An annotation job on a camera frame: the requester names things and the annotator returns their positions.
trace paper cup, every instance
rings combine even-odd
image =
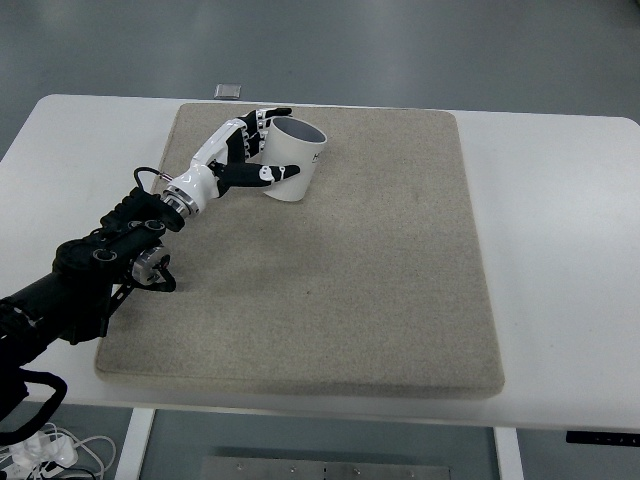
[[[262,152],[262,165],[298,165],[300,173],[274,183],[265,194],[285,202],[302,200],[311,182],[327,136],[313,125],[292,117],[272,120]]]

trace felt mat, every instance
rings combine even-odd
[[[182,106],[162,169],[182,173],[220,125],[254,108]],[[328,137],[305,198],[232,189],[167,233],[178,289],[134,291],[100,343],[99,377],[214,392],[498,393],[455,117],[293,108]]]

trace black strap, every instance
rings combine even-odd
[[[51,415],[58,409],[64,396],[67,394],[67,384],[60,377],[56,377],[48,372],[31,372],[19,369],[17,378],[26,383],[38,383],[48,385],[55,390],[53,395],[44,402],[40,411],[23,426],[14,432],[0,432],[0,445],[13,445],[20,443],[38,430],[40,430],[51,418]]]

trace metal plate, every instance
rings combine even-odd
[[[237,100],[240,98],[241,87],[235,83],[219,83],[213,98],[216,100]]]
[[[448,467],[205,457],[202,480],[450,480]]]

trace robotic arm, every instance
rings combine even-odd
[[[180,231],[186,218],[201,213],[208,201],[222,197],[230,187],[268,186],[300,172],[296,165],[246,163],[263,149],[271,118],[290,114],[289,108],[262,109],[227,121],[179,177],[136,169],[138,186],[100,219],[100,228],[60,245],[50,274],[0,300],[0,420],[28,395],[26,383],[44,383],[56,391],[29,423],[0,433],[0,445],[30,437],[66,393],[60,378],[22,366],[57,338],[75,345],[104,337],[109,318],[133,289],[175,289],[168,270],[170,253],[160,241],[167,229]],[[144,191],[140,171],[169,180],[161,195]]]

